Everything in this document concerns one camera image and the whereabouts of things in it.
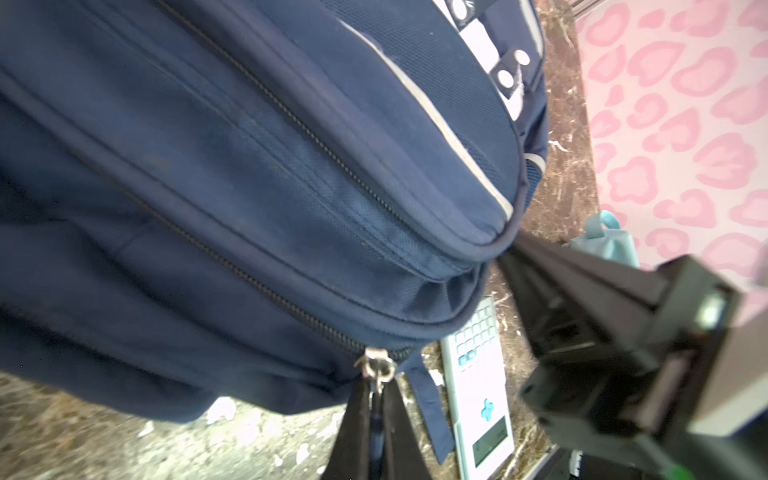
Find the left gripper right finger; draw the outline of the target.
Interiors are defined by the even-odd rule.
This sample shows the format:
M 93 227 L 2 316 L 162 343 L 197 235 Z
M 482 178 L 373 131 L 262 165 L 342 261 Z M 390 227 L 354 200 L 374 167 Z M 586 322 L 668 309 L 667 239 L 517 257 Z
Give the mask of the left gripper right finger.
M 396 380 L 383 390 L 383 478 L 431 480 Z

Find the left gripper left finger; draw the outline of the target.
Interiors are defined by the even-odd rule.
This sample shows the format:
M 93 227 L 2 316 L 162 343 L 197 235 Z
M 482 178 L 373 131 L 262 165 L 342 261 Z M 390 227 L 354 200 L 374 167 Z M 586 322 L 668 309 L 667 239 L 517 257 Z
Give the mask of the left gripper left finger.
M 370 381 L 360 378 L 347 404 L 322 480 L 369 479 L 370 419 Z

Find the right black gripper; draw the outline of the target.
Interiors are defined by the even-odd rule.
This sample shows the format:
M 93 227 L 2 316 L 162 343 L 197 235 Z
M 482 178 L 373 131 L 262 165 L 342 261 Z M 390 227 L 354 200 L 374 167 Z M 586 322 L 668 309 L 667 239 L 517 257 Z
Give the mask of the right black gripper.
M 520 233 L 499 267 L 537 367 L 521 398 L 558 445 L 660 479 L 767 475 L 767 364 L 737 291 L 695 258 L 642 271 Z

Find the navy blue student backpack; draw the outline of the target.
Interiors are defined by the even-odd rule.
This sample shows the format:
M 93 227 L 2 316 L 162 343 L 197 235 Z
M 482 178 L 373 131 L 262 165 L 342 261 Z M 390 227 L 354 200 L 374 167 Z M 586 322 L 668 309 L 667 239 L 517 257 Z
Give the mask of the navy blue student backpack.
M 545 171 L 531 1 L 5 1 L 1 369 L 189 422 L 345 403 L 421 349 Z

